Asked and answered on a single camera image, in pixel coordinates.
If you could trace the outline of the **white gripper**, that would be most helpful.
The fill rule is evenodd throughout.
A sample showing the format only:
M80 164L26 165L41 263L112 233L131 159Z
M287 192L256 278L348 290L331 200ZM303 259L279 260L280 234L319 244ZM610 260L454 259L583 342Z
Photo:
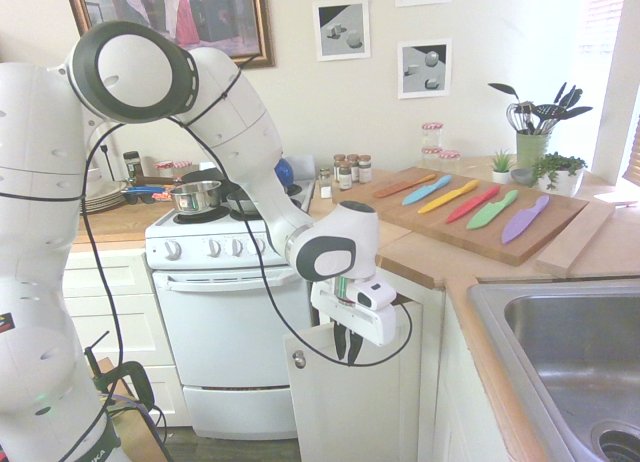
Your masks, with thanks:
M353 366L361 351L363 338L369 342L384 346L395 335L396 312L391 305L373 310L364 305L343 303L333 293L326 281L312 284L311 304L322 314L334 320L333 339L337 359L342 361L346 355L347 329L349 329L349 350L347 364Z

